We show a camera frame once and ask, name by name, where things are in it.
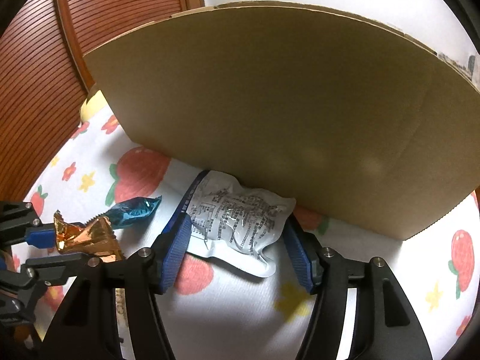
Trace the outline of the strawberry flower print bedsheet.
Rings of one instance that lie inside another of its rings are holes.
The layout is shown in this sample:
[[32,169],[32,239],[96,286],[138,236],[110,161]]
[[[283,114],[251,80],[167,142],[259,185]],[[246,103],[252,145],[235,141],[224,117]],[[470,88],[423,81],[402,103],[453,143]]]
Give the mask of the strawberry flower print bedsheet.
[[[148,226],[116,233],[125,255],[153,243],[197,169],[133,143],[108,107],[96,111],[48,158],[24,199],[41,220],[55,212],[84,222],[131,197],[159,197]],[[441,359],[470,321],[479,290],[479,209],[471,194],[420,234],[396,241],[297,208],[321,244],[345,258],[381,256],[391,266]],[[258,277],[226,261],[187,255],[158,305],[178,359],[293,359],[315,299],[299,284],[281,241],[265,250],[277,269]]]

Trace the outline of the silver foil snack packet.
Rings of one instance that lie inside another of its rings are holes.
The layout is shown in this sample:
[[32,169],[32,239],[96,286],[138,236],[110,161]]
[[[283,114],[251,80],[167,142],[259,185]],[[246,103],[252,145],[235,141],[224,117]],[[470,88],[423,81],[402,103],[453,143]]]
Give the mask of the silver foil snack packet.
[[181,206],[191,221],[187,252],[268,278],[276,272],[277,264],[264,250],[279,240],[295,206],[291,197],[246,188],[232,175],[200,172]]

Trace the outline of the brown louvered wardrobe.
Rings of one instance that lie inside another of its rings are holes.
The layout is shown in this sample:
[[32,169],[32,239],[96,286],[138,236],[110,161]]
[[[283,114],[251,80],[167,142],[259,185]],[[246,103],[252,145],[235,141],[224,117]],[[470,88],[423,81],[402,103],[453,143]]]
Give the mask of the brown louvered wardrobe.
[[77,130],[94,87],[85,55],[204,0],[27,0],[1,32],[1,198],[23,200]]

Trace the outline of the clutter on dresser top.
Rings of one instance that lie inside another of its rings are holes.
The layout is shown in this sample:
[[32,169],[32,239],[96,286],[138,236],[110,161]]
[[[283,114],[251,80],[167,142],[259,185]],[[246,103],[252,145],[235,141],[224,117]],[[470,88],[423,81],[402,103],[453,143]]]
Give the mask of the clutter on dresser top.
[[479,56],[470,55],[466,63],[458,62],[444,53],[437,53],[439,59],[453,67],[459,74],[468,79],[474,86],[479,87]]

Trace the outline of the brown cardboard box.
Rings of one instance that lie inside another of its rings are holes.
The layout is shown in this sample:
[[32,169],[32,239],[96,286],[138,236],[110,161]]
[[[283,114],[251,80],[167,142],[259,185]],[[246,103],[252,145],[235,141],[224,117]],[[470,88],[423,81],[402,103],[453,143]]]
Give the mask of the brown cardboard box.
[[479,186],[479,89],[349,12],[203,7],[85,62],[132,141],[385,236],[416,235]]

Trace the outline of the copper foil snack packet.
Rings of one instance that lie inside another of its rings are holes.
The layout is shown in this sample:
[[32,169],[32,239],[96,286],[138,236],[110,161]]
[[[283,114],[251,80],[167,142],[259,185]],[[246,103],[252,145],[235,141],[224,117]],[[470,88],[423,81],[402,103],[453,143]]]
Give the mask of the copper foil snack packet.
[[54,213],[55,245],[60,254],[85,253],[99,257],[105,263],[124,260],[110,219],[97,215],[86,224],[68,223],[61,213]]

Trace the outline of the blue foil candy wrapper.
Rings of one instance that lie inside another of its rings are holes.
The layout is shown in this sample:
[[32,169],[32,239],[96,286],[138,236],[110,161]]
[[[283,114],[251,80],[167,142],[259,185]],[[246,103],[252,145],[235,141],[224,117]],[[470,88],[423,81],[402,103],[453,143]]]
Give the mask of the blue foil candy wrapper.
[[151,219],[162,203],[162,197],[133,197],[124,202],[116,203],[104,213],[95,215],[89,220],[105,217],[108,219],[112,229],[128,228]]

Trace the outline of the yellow plush toy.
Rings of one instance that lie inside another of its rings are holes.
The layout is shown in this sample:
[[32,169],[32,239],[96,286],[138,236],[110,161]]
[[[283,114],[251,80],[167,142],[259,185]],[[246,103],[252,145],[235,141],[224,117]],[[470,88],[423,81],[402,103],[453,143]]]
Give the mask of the yellow plush toy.
[[80,107],[80,121],[86,123],[98,111],[107,106],[107,100],[100,89],[92,88],[92,92]]

